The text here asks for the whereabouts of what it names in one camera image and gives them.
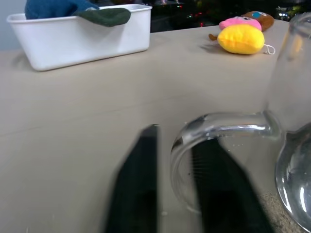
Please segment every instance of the plastic bin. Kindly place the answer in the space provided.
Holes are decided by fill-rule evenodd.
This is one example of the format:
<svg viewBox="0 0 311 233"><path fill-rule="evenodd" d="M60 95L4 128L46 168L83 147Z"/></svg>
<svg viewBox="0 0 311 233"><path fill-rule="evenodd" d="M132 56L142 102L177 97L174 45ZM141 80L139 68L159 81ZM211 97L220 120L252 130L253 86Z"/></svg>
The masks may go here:
<svg viewBox="0 0 311 233"><path fill-rule="evenodd" d="M32 67L45 71L147 50L152 7L128 4L100 9L119 7L128 9L131 18L111 28L76 16L26 20L25 14L17 14L7 21Z"/></svg>

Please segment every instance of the glass pitcher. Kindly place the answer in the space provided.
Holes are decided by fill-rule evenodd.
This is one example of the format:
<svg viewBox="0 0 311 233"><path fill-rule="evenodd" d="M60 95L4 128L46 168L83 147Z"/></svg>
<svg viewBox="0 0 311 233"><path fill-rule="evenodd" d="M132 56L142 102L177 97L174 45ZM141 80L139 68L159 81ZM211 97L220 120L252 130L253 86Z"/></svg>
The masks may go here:
<svg viewBox="0 0 311 233"><path fill-rule="evenodd" d="M311 13L293 18L284 38L262 111L213 113L186 124L171 153L171 181L177 198L199 213L190 174L190 149L218 138L248 144L255 154L246 170L260 190L278 192L292 218L311 232Z"/></svg>

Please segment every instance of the countertop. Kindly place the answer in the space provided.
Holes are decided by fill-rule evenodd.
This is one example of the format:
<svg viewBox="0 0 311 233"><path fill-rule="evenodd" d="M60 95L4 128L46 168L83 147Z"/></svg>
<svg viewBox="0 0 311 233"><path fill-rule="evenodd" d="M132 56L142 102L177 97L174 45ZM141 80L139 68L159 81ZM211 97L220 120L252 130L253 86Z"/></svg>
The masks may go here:
<svg viewBox="0 0 311 233"><path fill-rule="evenodd" d="M264 33L275 55L225 52L208 39L218 26L154 33L145 52L47 72L1 52L0 232L99 232L114 171L150 124L161 128L160 230L194 232L168 178L173 141L205 113L259 111L287 28L276 20Z"/></svg>

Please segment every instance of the glass handle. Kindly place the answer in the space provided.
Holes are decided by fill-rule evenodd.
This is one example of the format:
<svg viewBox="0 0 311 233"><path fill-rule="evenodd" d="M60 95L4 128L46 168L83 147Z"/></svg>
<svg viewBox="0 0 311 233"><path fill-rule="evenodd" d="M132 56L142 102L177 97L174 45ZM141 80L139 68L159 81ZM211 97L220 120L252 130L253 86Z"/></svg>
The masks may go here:
<svg viewBox="0 0 311 233"><path fill-rule="evenodd" d="M217 137L278 137L280 134L278 121L269 111L245 115L215 113L190 122L179 133L171 151L171 183L175 195L188 209L195 209L182 198L179 186L174 182L183 155L195 145Z"/></svg>

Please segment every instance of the dark background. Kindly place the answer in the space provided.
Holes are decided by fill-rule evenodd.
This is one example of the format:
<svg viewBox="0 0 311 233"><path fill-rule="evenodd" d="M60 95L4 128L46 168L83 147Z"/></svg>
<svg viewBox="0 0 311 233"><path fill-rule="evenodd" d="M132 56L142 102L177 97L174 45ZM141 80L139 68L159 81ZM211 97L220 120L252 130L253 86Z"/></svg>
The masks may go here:
<svg viewBox="0 0 311 233"><path fill-rule="evenodd" d="M261 11L290 21L311 11L311 0L91 0L99 6L144 4L152 6L151 32L218 25L221 21Z"/></svg>

